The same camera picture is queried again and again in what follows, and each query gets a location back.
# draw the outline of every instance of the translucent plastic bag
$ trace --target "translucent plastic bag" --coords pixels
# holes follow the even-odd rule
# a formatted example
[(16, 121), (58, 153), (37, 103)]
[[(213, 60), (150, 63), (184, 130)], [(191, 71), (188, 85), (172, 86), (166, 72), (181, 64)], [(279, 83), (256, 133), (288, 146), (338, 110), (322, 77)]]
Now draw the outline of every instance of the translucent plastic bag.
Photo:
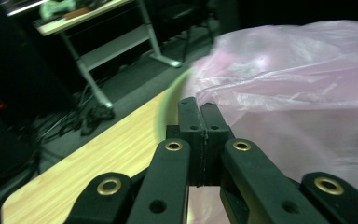
[(322, 171), (358, 188), (358, 21), (222, 35), (183, 93), (217, 104), (294, 180)]

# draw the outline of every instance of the white shelf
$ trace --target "white shelf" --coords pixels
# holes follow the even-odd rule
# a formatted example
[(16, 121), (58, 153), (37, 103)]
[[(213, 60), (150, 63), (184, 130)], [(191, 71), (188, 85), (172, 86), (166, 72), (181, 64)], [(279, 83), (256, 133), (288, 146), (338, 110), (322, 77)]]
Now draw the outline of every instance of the white shelf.
[(145, 25), (141, 25), (138, 28), (81, 56), (80, 60), (90, 71), (148, 39), (149, 35), (146, 31), (146, 27)]

